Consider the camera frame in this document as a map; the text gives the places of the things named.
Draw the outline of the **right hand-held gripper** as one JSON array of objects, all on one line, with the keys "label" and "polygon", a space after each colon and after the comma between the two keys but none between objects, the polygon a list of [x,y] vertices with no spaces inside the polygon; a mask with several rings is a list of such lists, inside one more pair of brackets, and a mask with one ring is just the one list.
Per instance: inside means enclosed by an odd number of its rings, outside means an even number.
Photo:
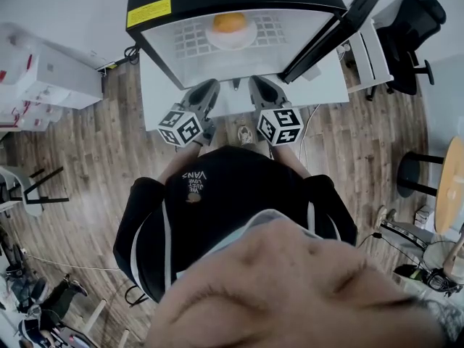
[{"label": "right hand-held gripper", "polygon": [[257,132],[271,146],[293,144],[300,137],[303,121],[283,89],[262,76],[249,78],[250,99],[257,111]]}]

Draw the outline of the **white table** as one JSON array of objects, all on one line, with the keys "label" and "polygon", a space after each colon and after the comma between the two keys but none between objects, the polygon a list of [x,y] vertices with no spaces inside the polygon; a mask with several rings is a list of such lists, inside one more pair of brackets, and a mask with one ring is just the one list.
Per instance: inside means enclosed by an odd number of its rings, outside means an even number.
[{"label": "white table", "polygon": [[[179,90],[144,51],[139,52],[139,67],[145,128],[153,131],[173,104],[183,98],[185,92]],[[318,67],[321,74],[312,80],[301,76],[286,84],[276,75],[268,75],[266,78],[280,86],[295,107],[348,102],[347,86],[337,53],[333,51],[328,54],[319,62]],[[216,104],[209,116],[227,117],[254,111],[248,81],[248,78],[242,79],[237,91],[232,82],[222,82]]]}]

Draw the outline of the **round wooden table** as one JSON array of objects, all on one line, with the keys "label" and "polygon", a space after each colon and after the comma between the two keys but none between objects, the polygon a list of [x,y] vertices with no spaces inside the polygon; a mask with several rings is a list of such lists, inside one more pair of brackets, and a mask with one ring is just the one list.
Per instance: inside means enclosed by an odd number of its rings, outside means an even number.
[{"label": "round wooden table", "polygon": [[464,142],[455,136],[444,158],[436,194],[434,227],[446,233],[457,220],[464,202]]}]

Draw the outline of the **person's left forearm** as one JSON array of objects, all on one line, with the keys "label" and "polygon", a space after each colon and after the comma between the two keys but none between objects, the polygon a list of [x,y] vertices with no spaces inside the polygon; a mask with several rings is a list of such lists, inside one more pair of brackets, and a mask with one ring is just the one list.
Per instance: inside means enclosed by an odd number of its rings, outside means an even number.
[{"label": "person's left forearm", "polygon": [[169,177],[192,163],[199,156],[202,147],[203,145],[200,142],[193,141],[188,146],[179,149],[174,158],[172,158],[167,167],[159,175],[157,181],[165,185]]}]

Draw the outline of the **white chair with black legs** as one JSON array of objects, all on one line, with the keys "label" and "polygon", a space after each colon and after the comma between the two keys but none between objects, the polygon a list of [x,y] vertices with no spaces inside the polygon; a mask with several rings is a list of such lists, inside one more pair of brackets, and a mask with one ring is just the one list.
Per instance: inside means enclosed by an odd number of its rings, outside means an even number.
[{"label": "white chair with black legs", "polygon": [[31,175],[25,173],[20,167],[0,165],[0,213],[12,209],[16,204],[22,203],[25,211],[33,217],[40,217],[44,204],[57,204],[69,202],[68,197],[49,198],[41,196],[39,188],[45,182],[64,171],[63,167],[52,171],[39,180],[37,176],[45,170],[39,169]]}]

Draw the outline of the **large clear plastic bin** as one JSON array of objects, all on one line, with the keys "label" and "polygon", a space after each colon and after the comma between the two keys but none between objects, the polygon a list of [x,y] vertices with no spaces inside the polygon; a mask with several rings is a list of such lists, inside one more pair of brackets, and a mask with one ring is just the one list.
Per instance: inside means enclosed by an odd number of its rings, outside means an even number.
[{"label": "large clear plastic bin", "polygon": [[9,22],[0,23],[0,85],[14,85],[29,71],[39,41]]}]

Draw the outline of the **clear bins with red latches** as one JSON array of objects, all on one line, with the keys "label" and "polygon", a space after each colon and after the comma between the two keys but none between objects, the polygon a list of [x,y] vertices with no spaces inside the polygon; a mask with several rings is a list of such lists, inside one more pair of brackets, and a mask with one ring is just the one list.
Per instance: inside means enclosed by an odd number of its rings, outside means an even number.
[{"label": "clear bins with red latches", "polygon": [[0,131],[45,131],[62,113],[61,107],[35,101],[0,105]]}]

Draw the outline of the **white round plate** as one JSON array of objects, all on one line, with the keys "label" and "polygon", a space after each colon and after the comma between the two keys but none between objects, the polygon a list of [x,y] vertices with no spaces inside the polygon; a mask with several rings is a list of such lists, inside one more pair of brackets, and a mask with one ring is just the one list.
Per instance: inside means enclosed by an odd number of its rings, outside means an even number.
[{"label": "white round plate", "polygon": [[206,28],[205,35],[209,43],[219,50],[242,50],[254,43],[257,38],[257,25],[250,21],[245,28],[233,33],[217,33],[212,28]]}]

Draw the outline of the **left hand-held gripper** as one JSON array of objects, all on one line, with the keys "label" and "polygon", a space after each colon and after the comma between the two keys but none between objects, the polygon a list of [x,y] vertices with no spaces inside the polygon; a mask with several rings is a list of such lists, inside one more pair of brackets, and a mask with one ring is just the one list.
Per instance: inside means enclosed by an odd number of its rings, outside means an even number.
[{"label": "left hand-held gripper", "polygon": [[188,146],[194,141],[211,143],[215,123],[209,118],[220,92],[220,83],[209,79],[190,88],[183,99],[174,103],[157,123],[163,140],[173,146]]}]

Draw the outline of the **white boxes stack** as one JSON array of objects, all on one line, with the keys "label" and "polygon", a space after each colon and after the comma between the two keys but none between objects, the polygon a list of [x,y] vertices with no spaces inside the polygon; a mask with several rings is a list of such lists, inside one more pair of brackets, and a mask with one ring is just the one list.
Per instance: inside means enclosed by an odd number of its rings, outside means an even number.
[{"label": "white boxes stack", "polygon": [[84,109],[103,99],[102,74],[42,44],[16,92],[20,101]]}]

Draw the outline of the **white wooden chair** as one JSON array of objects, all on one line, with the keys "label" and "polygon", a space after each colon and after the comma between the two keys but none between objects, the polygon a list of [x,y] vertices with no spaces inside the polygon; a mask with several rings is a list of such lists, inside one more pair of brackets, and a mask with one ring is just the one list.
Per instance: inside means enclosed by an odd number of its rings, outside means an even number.
[{"label": "white wooden chair", "polygon": [[372,18],[368,18],[355,34],[343,44],[338,45],[336,52],[339,55],[339,61],[343,60],[346,53],[352,53],[354,56],[360,84],[348,87],[348,94],[394,80]]}]

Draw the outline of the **black round table base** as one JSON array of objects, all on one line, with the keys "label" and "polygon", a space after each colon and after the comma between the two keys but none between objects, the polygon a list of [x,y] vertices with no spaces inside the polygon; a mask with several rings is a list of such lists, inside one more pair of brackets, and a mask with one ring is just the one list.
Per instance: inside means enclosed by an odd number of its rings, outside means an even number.
[{"label": "black round table base", "polygon": [[415,152],[406,153],[397,170],[397,192],[401,197],[408,198],[415,191],[429,196],[437,195],[436,188],[419,184],[422,162],[442,165],[444,158]]}]

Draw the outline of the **orange round food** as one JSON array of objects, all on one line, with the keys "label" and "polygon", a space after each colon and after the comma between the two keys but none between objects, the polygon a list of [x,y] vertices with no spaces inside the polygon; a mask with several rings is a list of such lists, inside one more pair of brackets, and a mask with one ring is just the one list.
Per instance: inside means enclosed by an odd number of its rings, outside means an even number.
[{"label": "orange round food", "polygon": [[247,19],[243,13],[231,12],[215,15],[212,30],[216,33],[235,33],[246,26]]}]

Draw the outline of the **black office chair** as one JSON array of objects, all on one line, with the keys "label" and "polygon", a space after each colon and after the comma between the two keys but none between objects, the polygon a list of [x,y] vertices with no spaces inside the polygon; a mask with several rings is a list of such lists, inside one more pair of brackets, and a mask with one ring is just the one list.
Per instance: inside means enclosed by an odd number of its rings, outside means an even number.
[{"label": "black office chair", "polygon": [[376,30],[384,52],[389,73],[386,92],[398,91],[414,96],[418,92],[417,75],[428,76],[431,85],[434,75],[428,61],[419,65],[416,51],[437,34],[447,21],[447,14],[438,0],[402,0],[393,23]]}]

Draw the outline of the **person's right forearm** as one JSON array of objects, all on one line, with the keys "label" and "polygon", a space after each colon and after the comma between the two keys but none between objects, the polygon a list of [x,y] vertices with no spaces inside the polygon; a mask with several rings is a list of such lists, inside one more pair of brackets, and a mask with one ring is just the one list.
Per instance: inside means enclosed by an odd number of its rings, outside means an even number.
[{"label": "person's right forearm", "polygon": [[291,168],[302,178],[309,178],[311,176],[289,145],[271,146],[270,151],[275,161]]}]

